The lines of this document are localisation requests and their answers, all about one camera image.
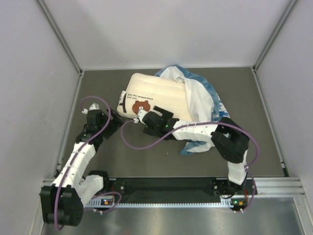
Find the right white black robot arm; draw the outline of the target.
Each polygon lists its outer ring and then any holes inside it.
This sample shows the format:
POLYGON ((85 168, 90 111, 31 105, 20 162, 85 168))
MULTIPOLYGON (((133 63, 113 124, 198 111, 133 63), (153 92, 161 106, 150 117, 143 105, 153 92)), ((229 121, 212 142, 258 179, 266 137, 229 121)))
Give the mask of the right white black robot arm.
POLYGON ((155 107, 161 115, 153 111, 140 109, 137 117, 145 124, 143 132, 147 135, 164 137, 166 140, 201 141, 212 144, 223 159, 227 161, 227 182, 215 186, 215 192, 220 195, 238 194, 246 188, 246 155, 249 138, 238 131, 239 126, 230 118, 223 117, 221 124, 204 124, 180 120, 173 117, 173 113, 160 107, 155 107))

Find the blue white bear pillowcase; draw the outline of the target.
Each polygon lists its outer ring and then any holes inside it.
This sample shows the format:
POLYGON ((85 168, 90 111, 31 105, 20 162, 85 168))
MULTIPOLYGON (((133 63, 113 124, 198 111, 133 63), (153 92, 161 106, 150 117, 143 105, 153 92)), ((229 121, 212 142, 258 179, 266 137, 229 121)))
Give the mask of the blue white bear pillowcase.
POLYGON ((217 122, 230 117, 215 88, 205 77, 179 65, 163 68, 155 76, 185 85, 187 107, 193 122, 217 122))

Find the cream bear pillow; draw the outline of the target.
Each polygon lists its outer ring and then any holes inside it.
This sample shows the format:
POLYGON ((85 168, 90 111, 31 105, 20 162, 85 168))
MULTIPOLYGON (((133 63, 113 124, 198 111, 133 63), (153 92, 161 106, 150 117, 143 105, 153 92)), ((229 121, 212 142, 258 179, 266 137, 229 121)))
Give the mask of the cream bear pillow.
POLYGON ((191 121, 185 85, 157 76, 135 73, 122 91, 117 112, 125 118, 136 118, 139 110, 152 111, 154 106, 172 112, 174 118, 191 121))

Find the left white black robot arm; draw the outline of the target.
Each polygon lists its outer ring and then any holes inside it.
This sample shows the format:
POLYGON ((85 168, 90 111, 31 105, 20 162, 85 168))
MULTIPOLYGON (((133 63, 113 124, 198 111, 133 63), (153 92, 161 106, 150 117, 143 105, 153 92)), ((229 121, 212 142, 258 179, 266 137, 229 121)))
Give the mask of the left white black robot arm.
POLYGON ((87 121, 75 139, 67 163, 51 185, 42 187, 40 192, 43 222, 54 224, 58 229, 78 226, 92 197, 97 193, 106 194, 111 188, 105 171, 94 170, 86 177, 83 175, 103 141, 124 122, 113 109, 105 114, 95 103, 83 113, 87 121))

